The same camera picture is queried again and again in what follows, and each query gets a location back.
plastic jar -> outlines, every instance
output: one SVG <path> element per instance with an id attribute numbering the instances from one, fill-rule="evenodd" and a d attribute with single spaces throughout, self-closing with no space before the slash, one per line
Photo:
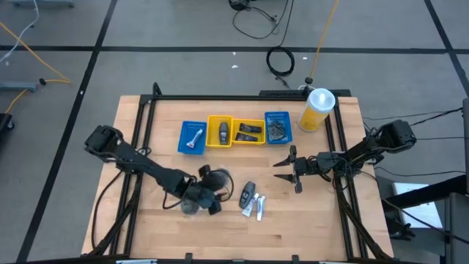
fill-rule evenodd
<path id="1" fill-rule="evenodd" d="M 305 132 L 315 132 L 336 105 L 336 98 L 328 89 L 314 89 L 308 96 L 298 125 Z"/>

blue tray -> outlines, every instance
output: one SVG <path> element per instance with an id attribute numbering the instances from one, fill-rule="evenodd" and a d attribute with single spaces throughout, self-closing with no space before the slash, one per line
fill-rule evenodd
<path id="1" fill-rule="evenodd" d="M 187 142 L 193 139 L 199 129 L 203 129 L 204 132 L 197 139 L 197 142 L 193 148 L 186 145 Z M 207 137 L 207 123 L 197 121 L 184 121 L 182 122 L 181 136 L 179 137 L 179 144 L 177 152 L 191 155 L 202 155 L 205 149 L 205 138 Z"/>
<path id="2" fill-rule="evenodd" d="M 267 142 L 269 144 L 286 144 L 293 140 L 292 136 L 292 126 L 290 124 L 290 115 L 287 111 L 276 111 L 276 112 L 265 112 L 265 130 L 267 131 Z M 270 140 L 269 136 L 269 122 L 268 120 L 272 121 L 279 121 L 285 125 L 285 129 L 287 130 L 287 137 L 279 140 Z"/>

yellow bin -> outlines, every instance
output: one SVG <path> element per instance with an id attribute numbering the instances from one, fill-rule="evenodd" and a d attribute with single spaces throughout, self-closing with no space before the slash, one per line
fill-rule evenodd
<path id="1" fill-rule="evenodd" d="M 328 89 L 314 89 L 308 96 L 305 109 L 298 118 L 298 126 L 305 132 L 315 132 L 336 105 L 336 98 Z"/>
<path id="2" fill-rule="evenodd" d="M 249 132 L 240 132 L 240 125 L 241 123 L 246 125 L 253 125 L 262 128 L 261 133 L 249 133 Z M 247 142 L 247 141 L 237 141 L 236 134 L 240 132 L 249 136 L 253 136 L 257 138 L 256 142 Z M 232 126 L 232 134 L 231 138 L 234 144 L 253 144 L 253 145 L 261 145 L 265 143 L 265 121 L 264 120 L 239 120 L 233 119 L 233 126 Z"/>
<path id="3" fill-rule="evenodd" d="M 220 144 L 220 124 L 222 122 L 228 123 L 228 144 Z M 233 117 L 224 115 L 209 115 L 207 121 L 207 138 L 205 145 L 207 147 L 231 147 L 232 146 L 232 128 Z"/>

wooden table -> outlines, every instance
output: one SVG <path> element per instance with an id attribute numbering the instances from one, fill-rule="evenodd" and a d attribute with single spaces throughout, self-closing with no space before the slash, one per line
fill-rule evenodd
<path id="1" fill-rule="evenodd" d="M 126 142 L 131 140 L 138 101 L 139 96 L 122 96 L 119 102 L 114 127 L 124 133 Z M 358 100 L 339 98 L 339 102 L 347 145 L 352 147 L 364 137 Z M 209 114 L 264 119 L 266 111 L 289 112 L 292 144 L 297 146 L 298 157 L 329 151 L 324 126 L 315 133 L 304 133 L 296 124 L 303 107 L 304 102 L 299 101 L 157 101 L 149 157 L 162 166 L 178 168 L 192 175 L 198 175 L 197 169 L 205 164 L 212 169 L 228 169 L 234 179 L 234 194 L 231 200 L 222 204 L 223 211 L 219 214 L 209 216 L 207 211 L 200 210 L 196 216 L 186 216 L 180 207 L 163 210 L 163 189 L 155 179 L 144 176 L 130 256 L 182 259 L 185 253 L 191 252 L 194 259 L 291 260 L 293 254 L 298 254 L 301 260 L 346 260 L 339 206 L 332 185 L 319 176 L 306 176 L 301 178 L 303 193 L 296 194 L 293 185 L 273 176 L 276 173 L 291 173 L 289 166 L 272 167 L 287 157 L 289 144 L 233 144 L 229 149 L 206 148 L 203 156 L 177 152 L 183 120 L 206 121 Z M 331 118 L 336 146 L 339 146 L 334 120 Z M 374 173 L 370 166 L 363 170 Z M 114 164 L 104 165 L 97 196 L 116 173 Z M 114 223 L 122 179 L 107 190 L 100 204 L 97 241 Z M 253 215 L 250 218 L 243 216 L 238 207 L 240 193 L 249 180 L 256 183 L 256 192 L 267 197 L 261 222 L 256 221 Z M 363 225 L 383 250 L 392 256 L 376 182 L 370 176 L 358 175 L 355 177 L 355 187 Z M 176 201 L 171 197 L 168 204 Z M 349 223 L 354 254 L 359 257 L 355 229 Z M 90 227 L 91 219 L 83 253 L 91 251 Z M 125 224 L 121 230 L 118 252 L 122 252 L 126 231 Z"/>

floor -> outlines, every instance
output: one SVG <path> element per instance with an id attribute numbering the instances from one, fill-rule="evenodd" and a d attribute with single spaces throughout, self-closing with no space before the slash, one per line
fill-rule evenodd
<path id="1" fill-rule="evenodd" d="M 17 260 L 45 185 L 51 195 L 31 251 L 21 259 L 80 254 L 102 168 L 83 151 L 83 142 L 96 125 L 112 124 L 121 95 L 149 93 L 154 81 L 167 95 L 256 95 L 261 89 L 284 89 L 266 67 L 265 52 L 280 43 L 285 21 L 278 34 L 253 40 L 233 28 L 234 10 L 224 0 L 75 2 L 72 9 L 40 8 L 39 22 L 23 36 L 73 84 L 50 83 L 26 94 L 12 110 L 16 128 L 0 152 L 0 263 Z M 284 3 L 253 4 L 280 15 Z M 283 44 L 293 48 L 296 60 L 287 77 L 291 87 L 303 84 L 308 75 L 314 60 L 310 48 L 317 46 L 332 6 L 332 0 L 295 1 Z M 350 89 L 365 117 L 458 108 L 469 92 L 464 74 L 469 70 L 468 12 L 466 0 L 340 1 L 314 86 Z M 14 32 L 33 19 L 31 9 L 0 0 L 0 21 Z M 241 13 L 237 22 L 251 34 L 265 34 L 271 27 L 254 12 Z M 0 30 L 0 56 L 14 42 Z M 288 69 L 286 58 L 274 54 L 274 67 Z M 0 65 L 3 81 L 57 77 L 28 51 L 16 51 L 7 61 Z M 0 109 L 16 95 L 1 92 Z M 414 133 L 420 138 L 461 136 L 461 114 L 416 126 Z M 463 170 L 463 156 L 461 141 L 422 141 L 407 152 L 388 154 L 382 166 L 402 174 Z M 415 183 L 455 176 L 377 174 Z M 403 260 L 437 263 L 436 256 L 408 243 L 394 243 L 394 250 Z"/>

